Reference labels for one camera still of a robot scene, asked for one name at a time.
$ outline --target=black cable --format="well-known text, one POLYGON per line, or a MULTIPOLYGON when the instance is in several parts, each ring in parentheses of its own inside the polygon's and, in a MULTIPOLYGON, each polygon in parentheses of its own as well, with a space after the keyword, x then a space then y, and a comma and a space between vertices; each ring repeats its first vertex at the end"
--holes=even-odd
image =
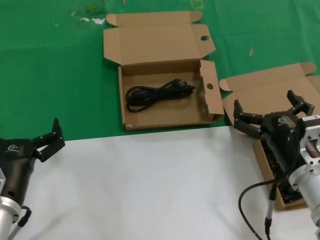
POLYGON ((299 160, 299 155, 298 157, 295 159, 294 163, 292 164, 292 167, 289 168, 286 172, 283 173, 283 175, 281 177, 277 177, 275 179, 272 179, 272 180, 269 180, 269 181, 262 181, 262 182, 259 182, 259 183, 256 183, 256 184, 253 184, 251 186, 248 186, 245 190, 242 191, 242 193, 240 194, 239 196, 239 200, 238 200, 238 207, 239 207, 239 210, 240 210, 240 213, 245 221, 245 223, 248 225, 248 227, 250 228, 250 230, 253 232, 253 234, 259 239, 259 240, 263 240, 259 234, 255 231, 255 229, 251 226, 251 224, 249 223, 248 219, 246 218, 245 214, 244 214, 244 211, 242 210, 242 206, 241 206, 241 201, 242 201, 242 198, 244 197, 244 195, 246 194, 246 192, 248 192, 249 190, 251 189, 254 189, 256 187, 260 187, 260 186, 263 186, 263 185, 268 185, 268 184, 273 184, 273 183, 278 183, 280 182, 282 179, 284 179, 286 177, 286 175, 288 175, 289 173, 291 173, 294 169, 295 169, 295 166, 297 165, 298 163, 298 160, 299 160))
POLYGON ((162 100, 190 96, 194 89, 194 86, 188 85, 181 79, 172 80, 162 87, 134 86, 125 95, 126 108, 131 113, 138 113, 162 100), (132 109, 130 106, 143 107, 132 109))
POLYGON ((32 213, 32 211, 28 206, 23 206, 22 209, 25 209, 26 212, 24 216, 20 219, 20 221, 18 221, 17 223, 20 228, 23 228, 26 225, 32 213))

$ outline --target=small debris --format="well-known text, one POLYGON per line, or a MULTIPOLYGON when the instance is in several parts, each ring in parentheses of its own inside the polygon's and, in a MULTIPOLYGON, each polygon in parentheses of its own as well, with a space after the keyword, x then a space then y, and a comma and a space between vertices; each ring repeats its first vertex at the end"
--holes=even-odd
POLYGON ((85 20, 86 22, 89 22, 89 21, 90 21, 90 19, 87 18, 87 17, 80 18, 80 20, 85 20))
POLYGON ((105 18, 92 18, 91 20, 93 20, 95 24, 100 25, 102 25, 105 22, 105 18))
POLYGON ((254 48, 252 47, 251 49, 250 49, 250 53, 249 53, 249 57, 252 57, 252 54, 254 53, 254 48))

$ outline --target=box lid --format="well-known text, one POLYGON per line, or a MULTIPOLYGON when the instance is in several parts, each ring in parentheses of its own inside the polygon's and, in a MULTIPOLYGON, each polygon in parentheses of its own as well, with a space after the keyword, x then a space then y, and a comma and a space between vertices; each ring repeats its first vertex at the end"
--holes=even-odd
POLYGON ((121 65, 201 59, 216 48, 199 11, 108 14, 104 57, 121 65))
POLYGON ((320 78, 306 77, 315 71, 314 63, 304 62, 222 79, 220 90, 232 92, 222 100, 224 110, 232 123, 237 99, 246 113, 265 115, 286 111, 292 107, 287 92, 293 90, 314 105, 314 114, 320 114, 320 78))

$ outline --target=silver metal joint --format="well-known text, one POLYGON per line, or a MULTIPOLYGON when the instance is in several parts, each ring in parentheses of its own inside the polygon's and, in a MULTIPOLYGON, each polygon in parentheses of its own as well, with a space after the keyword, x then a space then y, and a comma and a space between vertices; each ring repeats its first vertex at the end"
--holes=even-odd
POLYGON ((0 196, 0 239, 7 240, 12 223, 19 220, 21 207, 10 198, 0 196))
POLYGON ((19 216, 21 213, 21 207, 18 203, 16 203, 15 201, 13 201, 10 198, 4 197, 4 196, 0 196, 0 208, 4 208, 6 210, 8 210, 12 216, 13 216, 13 222, 16 222, 19 220, 19 216))
POLYGON ((266 218, 267 219, 272 219, 272 213, 274 211, 274 205, 275 205, 275 201, 273 200, 268 200, 268 210, 266 212, 266 218))

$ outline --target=box flap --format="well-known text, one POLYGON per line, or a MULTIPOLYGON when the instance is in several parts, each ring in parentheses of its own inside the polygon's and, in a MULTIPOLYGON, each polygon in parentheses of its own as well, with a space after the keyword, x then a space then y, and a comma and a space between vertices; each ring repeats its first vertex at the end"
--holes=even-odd
MULTIPOLYGON (((200 17, 197 12, 143 14, 157 16, 158 22, 161 22, 162 18, 166 19, 163 15, 184 16, 184 18, 173 17, 174 24, 145 24, 105 29, 103 33, 105 58, 121 65, 195 60, 203 58, 216 49, 208 27, 203 24, 191 24, 191 16, 200 17)), ((135 19, 134 16, 139 16, 140 13, 129 15, 135 19)))
POLYGON ((232 123, 236 99, 246 113, 265 115, 286 111, 292 107, 287 92, 293 90, 314 105, 314 114, 320 114, 320 77, 305 76, 315 70, 312 62, 305 62, 222 79, 219 87, 233 91, 222 100, 224 110, 232 123))
POLYGON ((316 65, 312 62, 295 63, 228 77, 227 79, 222 79, 219 86, 222 91, 238 91, 286 79, 302 77, 315 71, 316 65))
POLYGON ((116 27, 191 24, 202 18, 200 11, 168 11, 108 14, 106 21, 116 27))
POLYGON ((313 85, 315 90, 317 90, 318 93, 320 93, 320 76, 307 76, 306 78, 313 85))
POLYGON ((206 60, 201 60, 200 63, 200 74, 203 79, 204 98, 208 114, 211 115, 212 120, 215 120, 216 116, 225 114, 221 101, 216 65, 213 61, 206 60))
POLYGON ((106 59, 121 64, 120 35, 118 28, 103 31, 103 55, 106 59))

